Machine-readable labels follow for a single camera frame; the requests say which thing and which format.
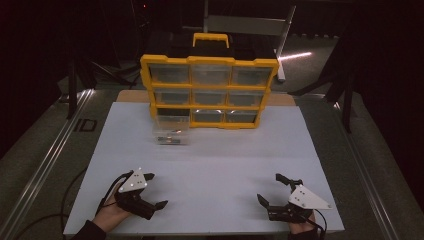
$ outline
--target metal rail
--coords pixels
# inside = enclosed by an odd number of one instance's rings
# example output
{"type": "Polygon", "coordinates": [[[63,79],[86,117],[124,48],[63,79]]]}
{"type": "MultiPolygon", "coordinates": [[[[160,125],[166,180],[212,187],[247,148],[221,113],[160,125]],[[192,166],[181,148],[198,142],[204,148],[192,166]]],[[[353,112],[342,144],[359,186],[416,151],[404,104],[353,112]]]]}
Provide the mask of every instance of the metal rail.
{"type": "Polygon", "coordinates": [[[43,158],[43,161],[41,162],[37,171],[28,181],[27,185],[21,193],[21,196],[17,200],[17,203],[13,207],[6,221],[1,226],[0,239],[13,239],[14,235],[17,233],[20,224],[31,208],[35,198],[41,190],[41,187],[43,186],[56,160],[62,152],[62,149],[65,146],[69,136],[71,135],[79,115],[81,114],[84,106],[93,93],[93,89],[84,90],[81,93],[78,101],[78,108],[74,116],[65,122],[59,135],[56,137],[49,151],[43,158]]]}
{"type": "Polygon", "coordinates": [[[358,151],[358,147],[355,144],[355,140],[351,135],[348,135],[345,128],[340,121],[339,112],[341,111],[339,105],[335,105],[337,111],[333,111],[333,117],[336,119],[337,127],[339,128],[342,135],[345,137],[355,162],[355,170],[358,173],[358,178],[362,184],[362,188],[368,198],[370,206],[374,212],[376,220],[380,225],[381,232],[386,240],[397,240],[400,239],[397,231],[390,219],[386,207],[378,194],[377,188],[375,187],[370,174],[368,173],[367,167],[365,166],[364,160],[358,151]]]}

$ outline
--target metal frame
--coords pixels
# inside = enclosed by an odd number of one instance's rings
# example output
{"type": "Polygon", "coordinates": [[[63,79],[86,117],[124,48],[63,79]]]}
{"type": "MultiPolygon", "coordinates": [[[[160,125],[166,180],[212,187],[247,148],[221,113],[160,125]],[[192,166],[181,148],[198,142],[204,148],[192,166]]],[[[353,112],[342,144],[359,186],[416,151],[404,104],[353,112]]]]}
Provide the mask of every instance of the metal frame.
{"type": "MultiPolygon", "coordinates": [[[[280,36],[275,54],[277,59],[281,57],[290,25],[296,11],[295,5],[290,7],[286,19],[269,19],[209,15],[209,0],[204,0],[204,4],[203,32],[234,32],[280,36]]],[[[279,61],[279,64],[280,68],[277,74],[278,81],[284,82],[286,77],[281,61],[279,61]]]]}

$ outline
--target sleeve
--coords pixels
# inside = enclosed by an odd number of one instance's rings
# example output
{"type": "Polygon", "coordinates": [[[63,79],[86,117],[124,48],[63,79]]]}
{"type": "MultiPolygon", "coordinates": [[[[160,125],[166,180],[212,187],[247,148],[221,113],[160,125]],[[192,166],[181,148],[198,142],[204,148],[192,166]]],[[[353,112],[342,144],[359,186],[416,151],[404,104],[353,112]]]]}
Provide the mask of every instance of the sleeve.
{"type": "Polygon", "coordinates": [[[86,221],[85,225],[71,240],[104,240],[106,233],[91,221],[86,221]]]}
{"type": "Polygon", "coordinates": [[[318,240],[318,228],[298,234],[289,234],[287,240],[318,240]]]}

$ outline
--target yellow handle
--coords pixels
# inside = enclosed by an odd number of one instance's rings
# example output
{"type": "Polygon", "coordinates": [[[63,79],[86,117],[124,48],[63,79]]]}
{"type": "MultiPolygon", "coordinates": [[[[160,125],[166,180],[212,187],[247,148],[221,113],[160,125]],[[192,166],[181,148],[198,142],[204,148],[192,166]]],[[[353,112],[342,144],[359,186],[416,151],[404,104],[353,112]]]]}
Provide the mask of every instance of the yellow handle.
{"type": "Polygon", "coordinates": [[[214,41],[225,41],[227,48],[230,47],[228,43],[227,34],[217,34],[217,33],[195,33],[193,37],[193,47],[196,46],[196,40],[214,40],[214,41]]]}

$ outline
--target clear plastic drawer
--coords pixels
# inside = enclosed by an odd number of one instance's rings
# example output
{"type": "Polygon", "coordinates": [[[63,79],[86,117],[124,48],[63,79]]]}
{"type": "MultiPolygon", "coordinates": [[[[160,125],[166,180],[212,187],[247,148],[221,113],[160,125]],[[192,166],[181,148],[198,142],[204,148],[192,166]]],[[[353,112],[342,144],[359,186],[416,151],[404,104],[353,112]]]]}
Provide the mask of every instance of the clear plastic drawer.
{"type": "Polygon", "coordinates": [[[271,71],[270,67],[233,67],[231,84],[266,86],[271,71]]]}
{"type": "Polygon", "coordinates": [[[183,64],[149,64],[152,82],[189,83],[188,65],[183,64]]]}
{"type": "Polygon", "coordinates": [[[226,65],[195,64],[191,66],[192,83],[197,85],[227,85],[231,67],[226,65]]]}
{"type": "Polygon", "coordinates": [[[188,104],[188,89],[157,88],[154,90],[157,104],[188,104]]]}
{"type": "Polygon", "coordinates": [[[192,110],[192,121],[200,123],[219,123],[224,119],[223,110],[194,109],[192,110]]]}
{"type": "Polygon", "coordinates": [[[227,110],[225,121],[228,123],[254,123],[258,111],[255,110],[227,110]]]}
{"type": "Polygon", "coordinates": [[[193,89],[193,103],[200,105],[224,105],[227,91],[193,89]]]}
{"type": "Polygon", "coordinates": [[[263,96],[263,91],[230,90],[228,104],[230,106],[259,106],[263,96]]]}

